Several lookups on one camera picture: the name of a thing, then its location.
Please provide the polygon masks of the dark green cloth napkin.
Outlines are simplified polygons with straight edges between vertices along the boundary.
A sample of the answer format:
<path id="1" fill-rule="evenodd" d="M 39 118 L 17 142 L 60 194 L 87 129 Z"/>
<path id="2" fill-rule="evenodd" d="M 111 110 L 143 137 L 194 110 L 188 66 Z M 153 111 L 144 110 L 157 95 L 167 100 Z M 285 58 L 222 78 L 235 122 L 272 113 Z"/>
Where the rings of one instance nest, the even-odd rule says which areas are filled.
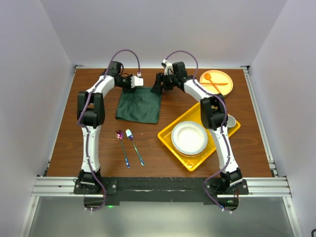
<path id="1" fill-rule="evenodd" d="M 151 92 L 150 87 L 138 87 L 133 92 L 122 92 L 116 110 L 116 119 L 157 124 L 161 98 L 162 94 Z"/>

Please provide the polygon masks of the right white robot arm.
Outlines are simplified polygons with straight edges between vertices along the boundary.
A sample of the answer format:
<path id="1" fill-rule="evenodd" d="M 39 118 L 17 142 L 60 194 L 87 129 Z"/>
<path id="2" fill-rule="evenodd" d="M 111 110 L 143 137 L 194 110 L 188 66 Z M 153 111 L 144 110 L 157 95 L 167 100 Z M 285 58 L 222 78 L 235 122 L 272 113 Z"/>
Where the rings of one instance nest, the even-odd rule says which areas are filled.
<path id="1" fill-rule="evenodd" d="M 188 75 L 183 62 L 170 63 L 164 59 L 161 65 L 164 72 L 156 75 L 151 91 L 162 93 L 164 90 L 177 87 L 200 103 L 202 125 L 212 136 L 219 159 L 220 189 L 226 194 L 231 194 L 242 182 L 242 174 L 229 142 L 228 112 L 224 96 L 221 93 L 212 94 L 207 91 L 194 76 Z"/>

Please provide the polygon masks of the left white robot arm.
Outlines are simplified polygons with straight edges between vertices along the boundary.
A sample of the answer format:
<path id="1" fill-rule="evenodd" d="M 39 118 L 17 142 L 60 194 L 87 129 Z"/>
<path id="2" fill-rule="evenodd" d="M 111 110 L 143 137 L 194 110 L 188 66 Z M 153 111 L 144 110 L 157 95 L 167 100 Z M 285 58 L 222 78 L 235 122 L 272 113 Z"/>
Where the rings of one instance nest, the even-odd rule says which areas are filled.
<path id="1" fill-rule="evenodd" d="M 104 97 L 114 87 L 131 88 L 131 76 L 123 76 L 123 64 L 112 61 L 97 82 L 77 96 L 77 124 L 83 135 L 83 160 L 76 186 L 89 193 L 103 191 L 99 162 L 99 135 L 105 121 Z"/>

